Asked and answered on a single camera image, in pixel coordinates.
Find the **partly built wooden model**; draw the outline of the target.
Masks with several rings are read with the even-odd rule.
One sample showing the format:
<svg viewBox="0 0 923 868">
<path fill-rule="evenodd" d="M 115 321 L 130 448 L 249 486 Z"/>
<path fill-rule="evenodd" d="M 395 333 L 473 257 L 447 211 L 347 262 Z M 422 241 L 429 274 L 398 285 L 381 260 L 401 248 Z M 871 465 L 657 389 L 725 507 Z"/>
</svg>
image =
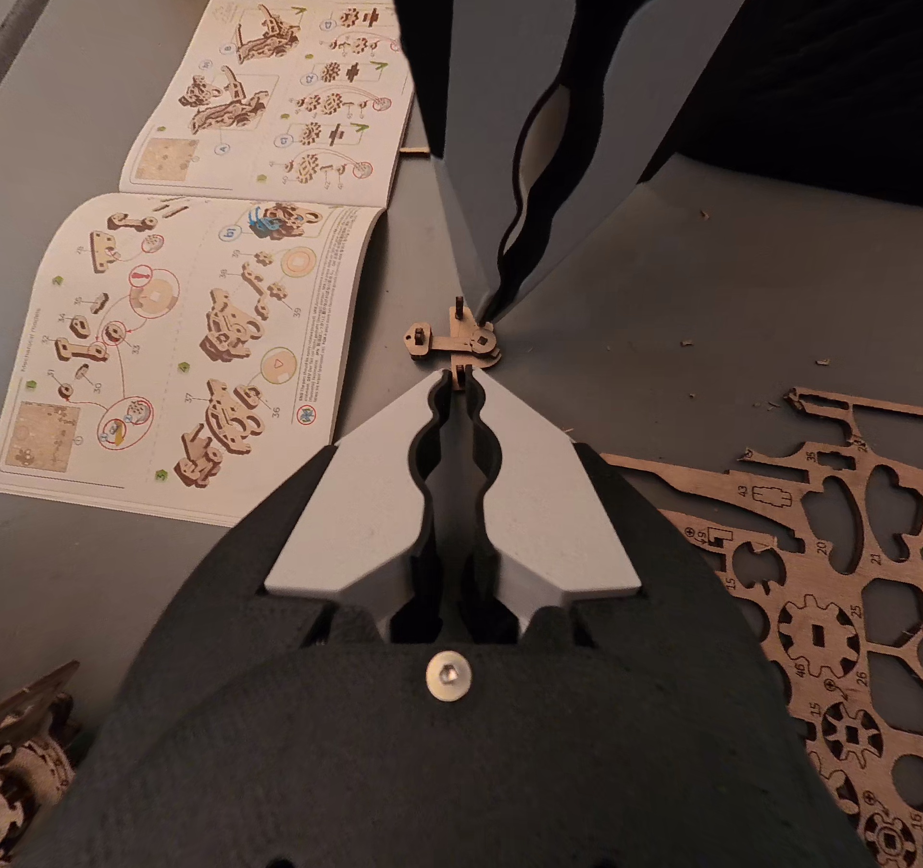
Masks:
<svg viewBox="0 0 923 868">
<path fill-rule="evenodd" d="M 73 659 L 1 703 L 1 865 L 42 811 L 60 802 L 74 780 L 68 748 L 80 733 L 65 687 L 79 667 Z"/>
</svg>

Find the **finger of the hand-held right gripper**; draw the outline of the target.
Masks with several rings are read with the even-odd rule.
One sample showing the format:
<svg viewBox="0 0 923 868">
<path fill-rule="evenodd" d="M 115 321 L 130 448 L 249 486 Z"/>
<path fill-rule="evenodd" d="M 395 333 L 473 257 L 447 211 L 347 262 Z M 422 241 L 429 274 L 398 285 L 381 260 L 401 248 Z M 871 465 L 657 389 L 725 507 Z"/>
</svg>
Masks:
<svg viewBox="0 0 923 868">
<path fill-rule="evenodd" d="M 516 147 L 557 76 L 574 0 L 394 0 L 462 293 L 483 309 L 517 213 Z"/>
<path fill-rule="evenodd" d="M 634 190 L 745 2 L 575 0 L 559 70 L 515 147 L 490 320 Z"/>
</svg>

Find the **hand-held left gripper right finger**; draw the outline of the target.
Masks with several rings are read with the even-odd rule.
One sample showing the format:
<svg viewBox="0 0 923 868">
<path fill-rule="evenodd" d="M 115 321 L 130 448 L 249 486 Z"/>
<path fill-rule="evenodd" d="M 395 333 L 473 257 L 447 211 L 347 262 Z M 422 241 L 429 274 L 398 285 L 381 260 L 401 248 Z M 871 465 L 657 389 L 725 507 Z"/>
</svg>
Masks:
<svg viewBox="0 0 923 868">
<path fill-rule="evenodd" d="M 542 608 L 635 596 L 640 578 L 569 435 L 483 370 L 468 370 L 473 459 L 484 476 L 465 569 L 465 621 L 515 641 Z"/>
</svg>

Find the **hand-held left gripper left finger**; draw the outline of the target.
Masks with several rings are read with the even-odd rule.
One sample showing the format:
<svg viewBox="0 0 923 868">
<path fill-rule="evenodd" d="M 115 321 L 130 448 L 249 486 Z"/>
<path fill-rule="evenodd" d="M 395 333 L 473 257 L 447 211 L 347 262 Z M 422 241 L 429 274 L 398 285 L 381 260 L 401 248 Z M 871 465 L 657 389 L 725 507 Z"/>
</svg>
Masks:
<svg viewBox="0 0 923 868">
<path fill-rule="evenodd" d="M 340 439 L 264 585 L 365 609 L 386 639 L 433 641 L 443 569 L 427 479 L 452 381 L 434 371 Z"/>
</svg>

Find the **small wooden puzzle part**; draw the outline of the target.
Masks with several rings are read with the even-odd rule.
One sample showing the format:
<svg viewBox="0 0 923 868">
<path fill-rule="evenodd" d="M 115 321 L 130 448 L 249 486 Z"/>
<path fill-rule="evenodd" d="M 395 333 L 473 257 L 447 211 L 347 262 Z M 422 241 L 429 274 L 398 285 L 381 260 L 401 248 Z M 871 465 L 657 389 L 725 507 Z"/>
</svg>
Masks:
<svg viewBox="0 0 923 868">
<path fill-rule="evenodd" d="M 436 335 L 429 323 L 418 321 L 406 331 L 404 341 L 414 360 L 448 354 L 455 390 L 464 389 L 468 367 L 488 369 L 502 357 L 493 324 L 478 324 L 463 296 L 456 296 L 449 311 L 449 335 Z"/>
</svg>

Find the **open instruction booklet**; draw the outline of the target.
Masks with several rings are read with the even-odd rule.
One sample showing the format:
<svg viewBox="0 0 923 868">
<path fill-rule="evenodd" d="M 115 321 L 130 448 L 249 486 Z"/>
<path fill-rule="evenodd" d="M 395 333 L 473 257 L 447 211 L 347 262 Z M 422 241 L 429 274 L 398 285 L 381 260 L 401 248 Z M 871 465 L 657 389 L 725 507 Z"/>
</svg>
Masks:
<svg viewBox="0 0 923 868">
<path fill-rule="evenodd" d="M 40 262 L 2 493 L 229 528 L 328 445 L 412 97 L 393 0 L 210 0 Z"/>
</svg>

